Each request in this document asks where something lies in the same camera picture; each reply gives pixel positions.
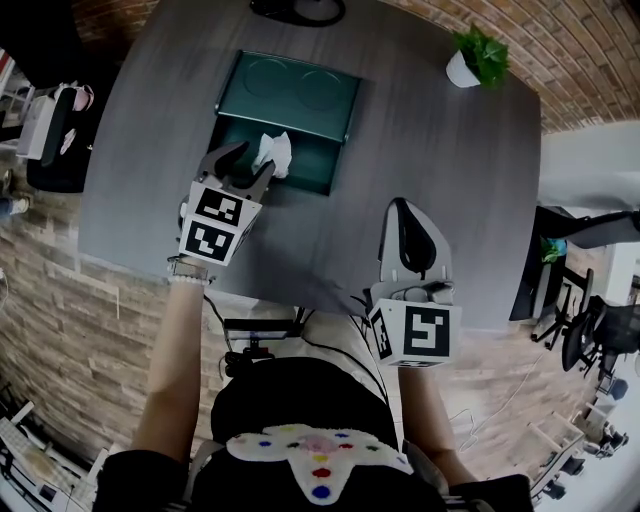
black shirt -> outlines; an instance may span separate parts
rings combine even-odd
[[[285,358],[254,364],[216,397],[211,411],[214,441],[266,427],[305,424],[315,428],[367,432],[397,449],[388,407],[335,365],[311,358]],[[98,478],[94,511],[162,510],[179,503],[188,467],[154,452],[128,451],[109,457]],[[452,488],[450,494],[481,499],[496,512],[531,511],[528,479],[522,475]],[[300,490],[284,462],[247,462],[226,448],[213,454],[200,471],[189,511],[250,506],[317,508]],[[356,507],[420,508],[446,511],[436,489],[416,474],[385,466],[356,466],[330,509]]]

green tray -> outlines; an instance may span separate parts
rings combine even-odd
[[[234,171],[246,175],[262,134],[286,131],[293,156],[289,176],[273,182],[329,195],[359,83],[306,62],[239,52],[218,101],[210,148],[249,141]]]

desk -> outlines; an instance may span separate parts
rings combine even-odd
[[[451,245],[463,324],[504,329],[535,211],[539,99],[513,76],[497,90],[459,89],[445,74],[447,32],[374,0],[346,4],[340,23],[313,29],[256,16],[248,0],[163,0],[98,130],[80,251],[166,275],[178,203],[207,152],[236,51],[273,53],[363,79],[351,137],[330,197],[271,187],[215,288],[361,314],[349,296],[377,281],[384,213],[402,196]]]

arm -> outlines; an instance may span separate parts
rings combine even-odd
[[[151,357],[149,396],[131,448],[186,463],[200,404],[200,329],[204,288],[173,283]]]
[[[456,452],[453,429],[432,372],[399,368],[402,421],[407,441],[415,444],[438,467],[449,486],[475,482]]]

white tissue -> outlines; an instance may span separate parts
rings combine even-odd
[[[291,141],[287,132],[272,139],[266,133],[260,139],[258,156],[251,164],[251,169],[256,172],[265,162],[273,160],[276,164],[276,171],[273,175],[276,178],[286,178],[289,174],[289,164],[291,163]]]

